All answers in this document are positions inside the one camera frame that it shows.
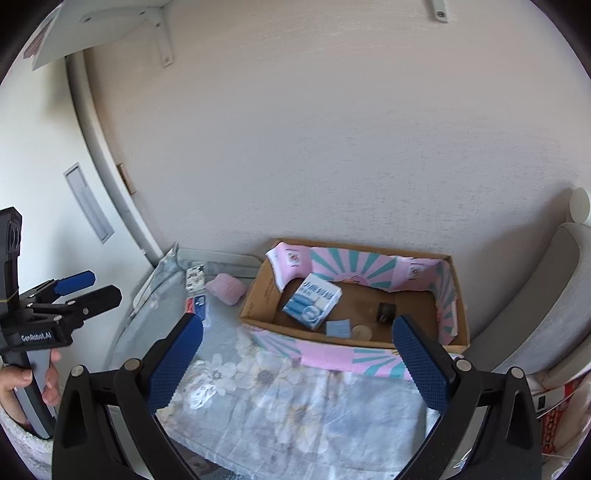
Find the pink and teal paper lining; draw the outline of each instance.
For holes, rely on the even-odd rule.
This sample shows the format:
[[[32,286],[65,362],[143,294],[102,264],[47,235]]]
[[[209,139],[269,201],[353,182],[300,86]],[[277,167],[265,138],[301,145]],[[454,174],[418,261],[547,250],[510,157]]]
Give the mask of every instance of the pink and teal paper lining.
[[[294,278],[310,273],[333,281],[394,291],[430,291],[435,297],[439,342],[457,336],[457,293],[452,269],[445,260],[382,255],[335,247],[279,243],[267,252],[280,291]]]
[[[308,367],[411,380],[402,359],[393,350],[330,345],[300,340],[253,326],[245,328],[260,347],[277,355],[297,359]]]

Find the blue gripper pad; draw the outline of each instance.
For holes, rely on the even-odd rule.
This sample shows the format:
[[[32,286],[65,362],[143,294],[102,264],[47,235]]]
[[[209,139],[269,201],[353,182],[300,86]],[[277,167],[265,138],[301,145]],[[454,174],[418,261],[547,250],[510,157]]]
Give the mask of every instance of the blue gripper pad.
[[[173,331],[146,353],[142,369],[144,398],[152,415],[168,406],[202,340],[201,318],[186,313]]]
[[[75,291],[82,290],[83,288],[91,287],[95,284],[95,281],[95,274],[90,270],[86,270],[85,272],[58,280],[56,286],[53,287],[53,291],[56,295],[63,297],[70,293],[74,293]]]
[[[427,407],[443,414],[447,410],[450,400],[449,379],[431,358],[405,317],[398,317],[394,320],[392,342],[400,353],[402,361]]]

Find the white label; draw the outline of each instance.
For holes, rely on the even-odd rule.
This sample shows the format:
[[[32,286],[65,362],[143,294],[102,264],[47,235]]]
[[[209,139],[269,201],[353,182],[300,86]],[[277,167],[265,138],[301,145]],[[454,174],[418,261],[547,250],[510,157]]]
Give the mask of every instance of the white label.
[[[299,267],[301,265],[300,253],[297,250],[287,249],[287,264],[290,267]]]
[[[419,263],[411,263],[408,266],[408,279],[416,280],[423,274],[424,271],[425,265]]]
[[[41,342],[43,340],[53,340],[51,332],[32,333],[30,335],[21,335],[23,342]]]
[[[186,287],[188,291],[199,291],[205,288],[204,265],[187,269]]]

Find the white wall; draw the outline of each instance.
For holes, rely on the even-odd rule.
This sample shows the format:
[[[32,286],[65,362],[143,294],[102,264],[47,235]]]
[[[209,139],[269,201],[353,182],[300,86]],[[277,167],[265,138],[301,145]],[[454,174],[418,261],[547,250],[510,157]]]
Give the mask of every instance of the white wall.
[[[454,255],[473,333],[591,186],[591,82],[529,0],[174,0],[87,53],[161,245],[280,235]]]

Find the pink cloth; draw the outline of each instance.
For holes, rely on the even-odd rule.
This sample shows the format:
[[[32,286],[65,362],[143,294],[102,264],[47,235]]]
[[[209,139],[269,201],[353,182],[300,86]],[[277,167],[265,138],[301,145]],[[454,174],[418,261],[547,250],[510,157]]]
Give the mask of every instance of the pink cloth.
[[[226,305],[235,305],[246,293],[244,283],[227,273],[220,273],[216,278],[208,281],[205,289]]]

